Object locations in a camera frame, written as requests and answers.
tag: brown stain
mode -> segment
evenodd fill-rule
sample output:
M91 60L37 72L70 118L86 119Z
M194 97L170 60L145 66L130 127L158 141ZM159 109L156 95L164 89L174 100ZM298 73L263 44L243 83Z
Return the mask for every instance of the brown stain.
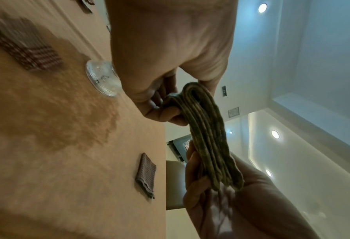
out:
M49 150L106 143L119 119L117 99L103 96L89 82L87 56L68 40L38 28L64 65L28 72L0 48L0 134L34 135Z

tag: recessed ceiling light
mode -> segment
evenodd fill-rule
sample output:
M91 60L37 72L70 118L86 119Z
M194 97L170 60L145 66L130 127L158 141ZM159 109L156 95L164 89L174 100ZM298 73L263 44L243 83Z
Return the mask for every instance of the recessed ceiling light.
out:
M268 176L272 177L272 174L269 170L266 170L266 173L268 174Z
M263 13L263 12L265 12L266 10L267 10L267 4L265 4L265 3L262 3L260 6L259 6L259 12L260 13Z
M280 138L280 135L278 134L278 132L276 130L272 130L271 134L275 139Z

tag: folded napkin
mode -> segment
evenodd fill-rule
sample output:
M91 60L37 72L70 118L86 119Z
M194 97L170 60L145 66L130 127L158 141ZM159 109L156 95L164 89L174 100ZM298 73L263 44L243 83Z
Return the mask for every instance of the folded napkin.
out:
M154 199L154 177L157 166L143 153L136 174L136 182L149 198Z
M62 64L57 52L28 19L0 17L0 46L27 70L47 70Z
M222 116L208 90L199 83L188 83L181 93L166 97L166 106L179 107L190 124L202 161L198 177L207 175L215 191L220 189L220 182L239 191L243 187L243 176L230 155Z

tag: striped cloth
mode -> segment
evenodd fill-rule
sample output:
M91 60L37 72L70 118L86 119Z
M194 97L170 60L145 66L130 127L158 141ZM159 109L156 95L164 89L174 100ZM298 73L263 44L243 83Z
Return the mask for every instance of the striped cloth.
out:
M165 98L166 106L179 107L190 124L202 161L198 177L207 175L215 191L219 191L220 182L239 191L243 187L243 176L230 155L222 116L208 90L199 83L188 83L180 94L172 93Z
M27 70L47 70L62 59L28 19L0 17L0 46Z
M143 153L136 174L136 182L149 198L154 199L154 177L157 166Z

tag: folded green towel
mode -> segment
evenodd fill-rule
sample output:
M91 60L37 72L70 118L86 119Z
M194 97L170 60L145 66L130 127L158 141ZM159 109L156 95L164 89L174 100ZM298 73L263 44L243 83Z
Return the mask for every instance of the folded green towel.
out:
M220 182L239 191L243 187L243 176L230 155L222 116L208 90L199 83L188 83L181 93L169 94L164 106L179 107L190 124L192 139L202 160L199 178L207 175L215 191L220 189Z

